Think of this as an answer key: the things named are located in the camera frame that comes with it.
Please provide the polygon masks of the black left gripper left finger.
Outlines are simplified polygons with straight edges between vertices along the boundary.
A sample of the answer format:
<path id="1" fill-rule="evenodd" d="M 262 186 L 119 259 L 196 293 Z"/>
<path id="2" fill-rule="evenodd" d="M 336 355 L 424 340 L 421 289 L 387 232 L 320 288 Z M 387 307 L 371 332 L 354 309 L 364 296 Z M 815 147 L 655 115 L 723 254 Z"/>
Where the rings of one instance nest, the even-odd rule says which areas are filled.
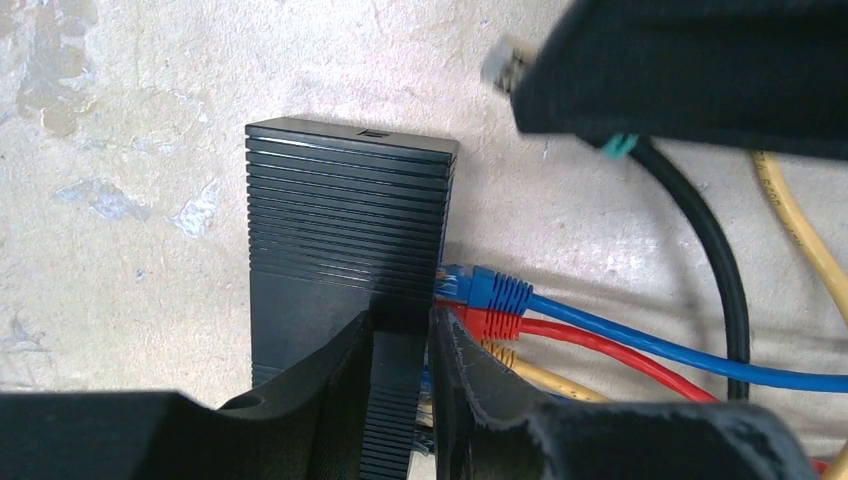
<path id="1" fill-rule="evenodd" d="M 175 391 L 5 394 L 5 479 L 354 479 L 374 332 L 325 346 L 218 409 Z"/>

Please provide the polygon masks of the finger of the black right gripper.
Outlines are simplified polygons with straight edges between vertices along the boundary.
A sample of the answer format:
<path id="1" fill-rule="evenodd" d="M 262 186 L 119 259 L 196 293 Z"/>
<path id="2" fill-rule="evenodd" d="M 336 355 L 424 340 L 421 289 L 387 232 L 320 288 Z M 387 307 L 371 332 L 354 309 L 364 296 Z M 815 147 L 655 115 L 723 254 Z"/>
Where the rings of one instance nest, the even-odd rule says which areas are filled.
<path id="1" fill-rule="evenodd" d="M 843 1 L 574 1 L 511 96 L 525 134 L 847 155 Z"/>

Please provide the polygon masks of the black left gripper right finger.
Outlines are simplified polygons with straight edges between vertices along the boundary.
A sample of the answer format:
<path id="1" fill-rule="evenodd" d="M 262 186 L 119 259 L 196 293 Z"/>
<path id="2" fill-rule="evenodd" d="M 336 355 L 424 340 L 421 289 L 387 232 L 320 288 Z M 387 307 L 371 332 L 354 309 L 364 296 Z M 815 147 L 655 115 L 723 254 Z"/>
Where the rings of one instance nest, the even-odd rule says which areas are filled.
<path id="1" fill-rule="evenodd" d="M 813 479 L 794 435 L 747 403 L 561 401 L 429 315 L 441 479 Z"/>

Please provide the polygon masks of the black network switch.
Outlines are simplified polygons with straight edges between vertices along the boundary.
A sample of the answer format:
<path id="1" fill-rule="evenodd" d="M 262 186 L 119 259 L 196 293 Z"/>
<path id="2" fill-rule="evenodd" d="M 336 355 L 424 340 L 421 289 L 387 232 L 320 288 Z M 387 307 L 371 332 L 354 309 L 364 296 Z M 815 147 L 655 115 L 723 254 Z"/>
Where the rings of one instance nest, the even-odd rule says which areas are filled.
<path id="1" fill-rule="evenodd" d="M 375 326 L 363 479 L 408 475 L 460 145 L 279 117 L 245 128 L 252 382 Z"/>

